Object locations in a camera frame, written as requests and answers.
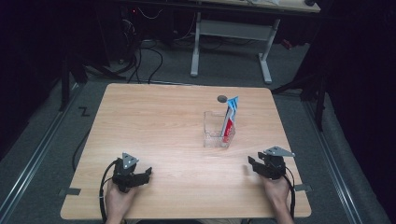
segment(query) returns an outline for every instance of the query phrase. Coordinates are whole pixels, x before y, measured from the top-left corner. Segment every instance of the cable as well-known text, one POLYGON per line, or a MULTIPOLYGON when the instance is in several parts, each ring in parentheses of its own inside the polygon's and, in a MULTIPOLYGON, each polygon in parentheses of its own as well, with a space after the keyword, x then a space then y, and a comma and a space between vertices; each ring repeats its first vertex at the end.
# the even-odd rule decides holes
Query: cable
POLYGON ((142 62, 142 50, 141 48, 139 48, 139 63, 137 64, 136 68, 134 69, 134 72, 131 74, 131 76, 128 79, 127 83, 131 82, 132 77, 134 76, 134 74, 136 74, 136 79, 137 79, 137 83, 141 84, 142 82, 140 81, 139 75, 137 74, 137 70, 140 68, 140 63, 142 62))
POLYGON ((106 168, 106 170, 105 170, 105 173, 103 174, 102 181, 101 181, 101 183, 100 183, 100 188, 99 188, 99 206, 100 206, 100 211, 101 211, 101 214, 102 214, 103 223, 106 223, 106 221, 107 221, 106 210, 105 210, 105 198, 104 198, 104 196, 103 196, 103 186, 104 186, 105 183, 107 182, 107 180, 105 181, 105 178, 106 178, 106 176, 107 176, 108 170, 109 170, 114 164, 116 164, 116 162, 117 162, 117 161, 113 161, 113 162, 110 163, 110 165, 107 166, 107 168, 106 168))
POLYGON ((185 38, 190 38, 193 36, 193 35, 190 35, 190 36, 187 36, 187 35, 189 35, 191 33, 192 26, 194 25, 194 22, 195 22, 195 17, 196 17, 196 13, 194 13, 194 16, 192 17, 192 22, 191 22, 189 31, 183 37, 181 37, 179 39, 175 39, 175 41, 182 40, 185 38))
POLYGON ((142 41, 142 44, 143 44, 144 42, 154 42, 154 44, 153 44, 152 46, 150 46, 150 47, 144 47, 144 49, 152 49, 152 48, 154 48, 154 47, 156 47, 156 46, 158 45, 158 42, 157 42, 157 40, 155 40, 155 39, 143 40, 143 41, 142 41))
POLYGON ((145 13, 142 11, 142 9, 140 9, 140 7, 139 7, 138 9, 139 9, 139 11, 142 13, 142 15, 143 15, 144 17, 146 17, 147 19, 149 19, 149 20, 155 20, 155 19, 157 19, 157 18, 160 16, 161 12, 163 11, 163 9, 161 9, 160 11, 158 11, 158 13, 157 13, 157 15, 156 15, 155 17, 149 17, 149 16, 146 16, 146 15, 145 15, 145 13))
MULTIPOLYGON (((128 70, 132 69, 134 66, 135 66, 135 60, 134 60, 134 58, 132 58, 132 60, 129 61, 128 65, 126 65, 125 67, 121 68, 121 69, 118 70, 118 71, 111 72, 111 73, 113 73, 113 74, 115 74, 115 75, 119 75, 119 74, 121 74, 121 73, 127 72, 128 70)), ((102 75, 104 74, 104 73, 96 73, 96 72, 90 70, 89 67, 85 67, 85 68, 86 68, 85 71, 86 71, 87 73, 93 74, 93 75, 95 75, 95 76, 102 76, 102 75)))
POLYGON ((245 46, 248 44, 253 44, 255 42, 258 42, 258 40, 253 40, 253 39, 245 40, 245 42, 243 42, 243 43, 237 43, 237 42, 231 41, 231 40, 235 40, 235 39, 237 39, 237 38, 224 38, 223 41, 227 44, 240 45, 240 46, 245 46))
POLYGON ((288 167, 286 167, 286 169, 288 169, 289 174, 291 175, 291 179, 293 180, 293 188, 294 188, 294 175, 288 167))
POLYGON ((288 185, 290 188, 290 193, 291 193, 290 215, 291 215, 291 218, 294 219, 294 207, 296 204, 296 196, 295 196, 294 186, 290 183, 290 180, 288 179, 288 177, 286 175, 283 175, 283 177, 288 182, 288 185))
POLYGON ((219 40, 219 44, 217 45, 217 46, 215 46, 214 48, 205 48, 202 44, 201 44, 201 42, 200 42, 200 48, 201 49, 208 49, 208 50, 215 50, 215 49, 218 49, 219 47, 221 47, 222 46, 222 44, 223 44, 223 39, 221 38, 220 40, 219 40))
POLYGON ((158 52, 158 51, 155 50, 155 49, 146 49, 146 50, 151 50, 151 51, 153 51, 153 52, 156 52, 156 53, 157 53, 158 55, 160 55, 160 57, 161 57, 160 65, 157 66, 157 68, 154 70, 154 72, 151 73, 151 75, 150 75, 149 78, 148 78, 148 84, 149 84, 150 81, 151 81, 151 79, 152 79, 152 77, 154 76, 154 74, 155 74, 155 73, 160 69, 160 67, 163 65, 163 56, 161 55, 160 52, 158 52))
POLYGON ((194 35, 185 37, 184 39, 181 39, 181 38, 180 38, 180 39, 176 40, 174 43, 175 43, 176 45, 183 46, 183 47, 191 46, 191 45, 194 44, 194 40, 192 40, 192 41, 187 41, 187 39, 192 38, 192 37, 194 37, 194 35), (188 44, 180 44, 180 43, 177 43, 177 42, 182 42, 182 41, 183 41, 183 42, 188 42, 188 44))
POLYGON ((133 73, 131 74, 131 76, 128 78, 128 81, 127 81, 126 83, 130 83, 130 82, 131 82, 132 77, 133 77, 134 74, 137 72, 137 67, 138 67, 138 66, 140 66, 140 63, 139 63, 139 65, 137 65, 137 66, 135 67, 134 72, 133 72, 133 73))
POLYGON ((76 59, 78 61, 80 61, 82 64, 90 65, 91 67, 93 67, 94 69, 101 72, 103 75, 105 75, 107 77, 111 77, 114 79, 125 79, 125 77, 121 77, 118 74, 115 74, 115 73, 111 72, 110 70, 104 68, 102 65, 99 65, 89 59, 86 59, 86 58, 82 57, 81 55, 74 53, 73 56, 75 56, 76 59))
POLYGON ((131 23, 130 21, 128 21, 128 20, 125 20, 125 19, 123 19, 122 21, 126 21, 128 24, 129 24, 129 27, 128 27, 128 30, 127 30, 127 32, 129 32, 129 30, 131 29, 131 27, 132 27, 132 34, 134 35, 134 33, 135 33, 135 29, 134 29, 134 24, 133 23, 131 23))
POLYGON ((74 172, 75 172, 76 169, 77 169, 77 166, 76 166, 76 155, 77 155, 78 149, 81 147, 82 143, 83 143, 83 142, 85 141, 85 139, 88 137, 88 134, 90 134, 90 132, 91 132, 91 129, 89 129, 89 130, 85 133, 84 137, 81 139, 81 141, 79 142, 79 144, 78 144, 78 146, 77 146, 75 152, 73 153, 72 167, 73 167, 73 171, 74 171, 74 172))

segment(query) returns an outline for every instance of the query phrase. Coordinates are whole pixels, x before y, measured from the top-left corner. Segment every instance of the clear plastic container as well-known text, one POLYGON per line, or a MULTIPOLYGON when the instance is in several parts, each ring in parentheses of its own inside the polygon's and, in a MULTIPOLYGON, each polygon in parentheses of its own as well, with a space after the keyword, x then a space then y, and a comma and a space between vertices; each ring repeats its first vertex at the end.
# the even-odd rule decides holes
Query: clear plastic container
POLYGON ((235 127, 232 127, 229 136, 221 136, 224 120, 224 112, 206 111, 204 113, 204 147, 228 147, 231 144, 235 127))

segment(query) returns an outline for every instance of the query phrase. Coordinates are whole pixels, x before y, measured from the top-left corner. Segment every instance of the hand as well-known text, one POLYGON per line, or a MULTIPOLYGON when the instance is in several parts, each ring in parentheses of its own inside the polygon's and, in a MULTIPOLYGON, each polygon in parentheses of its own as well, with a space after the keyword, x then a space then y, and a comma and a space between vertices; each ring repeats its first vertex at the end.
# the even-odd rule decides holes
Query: hand
POLYGON ((276 221, 279 224, 294 223, 287 205, 289 184, 284 177, 273 180, 260 175, 264 184, 265 194, 274 208, 276 221))
POLYGON ((128 193, 123 193, 119 187, 109 180, 105 197, 107 222, 106 224, 120 224, 131 207, 137 187, 129 189, 128 193))

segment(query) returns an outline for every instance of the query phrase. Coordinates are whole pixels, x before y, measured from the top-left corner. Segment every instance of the desk leg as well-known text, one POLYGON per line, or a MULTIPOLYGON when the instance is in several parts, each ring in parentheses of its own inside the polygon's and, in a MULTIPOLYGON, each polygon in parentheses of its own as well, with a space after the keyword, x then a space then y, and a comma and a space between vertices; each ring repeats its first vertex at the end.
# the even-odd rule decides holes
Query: desk leg
POLYGON ((267 57, 268 57, 268 53, 270 52, 271 46, 274 42, 274 38, 275 38, 277 27, 279 26, 279 23, 280 23, 280 19, 275 20, 274 25, 271 29, 270 36, 267 40, 267 44, 265 46, 265 51, 264 51, 264 53, 259 54, 260 65, 262 66, 262 75, 264 76, 264 82, 266 84, 272 83, 270 70, 268 69, 268 64, 267 64, 267 57))
POLYGON ((194 52, 192 53, 192 62, 191 62, 191 76, 198 76, 198 65, 199 65, 199 37, 201 33, 201 13, 197 12, 197 22, 195 25, 195 44, 194 44, 194 52))

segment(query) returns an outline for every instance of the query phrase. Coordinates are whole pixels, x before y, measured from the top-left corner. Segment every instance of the white desk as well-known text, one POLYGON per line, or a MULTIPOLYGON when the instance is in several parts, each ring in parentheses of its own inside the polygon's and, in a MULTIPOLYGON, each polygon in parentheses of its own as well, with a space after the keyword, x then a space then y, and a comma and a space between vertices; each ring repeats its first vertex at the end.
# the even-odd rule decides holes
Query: white desk
MULTIPOLYGON (((273 3, 265 2, 265 1, 254 1, 251 2, 253 5, 250 5, 248 1, 240 1, 240 0, 202 0, 199 2, 207 2, 207 3, 220 3, 220 4, 231 4, 238 6, 250 6, 250 7, 268 7, 272 9, 279 10, 294 10, 300 12, 320 12, 320 8, 317 4, 314 4, 312 7, 307 6, 304 3, 304 0, 280 0, 279 5, 275 5, 273 3)), ((264 82, 266 84, 271 84, 271 74, 268 69, 267 57, 270 52, 271 46, 274 42, 274 38, 276 36, 276 31, 280 20, 277 19, 274 21, 272 26, 263 26, 263 25, 253 25, 246 23, 236 23, 236 22, 226 22, 226 21, 209 21, 209 20, 201 20, 201 13, 198 12, 196 29, 195 29, 195 43, 194 43, 194 51, 192 53, 192 61, 191 61, 191 76, 198 76, 199 69, 199 40, 201 35, 216 35, 216 36, 226 36, 226 37, 234 37, 234 38, 244 38, 244 39, 253 39, 265 41, 265 47, 262 53, 259 54, 259 62, 262 67, 262 75, 264 77, 264 82)))

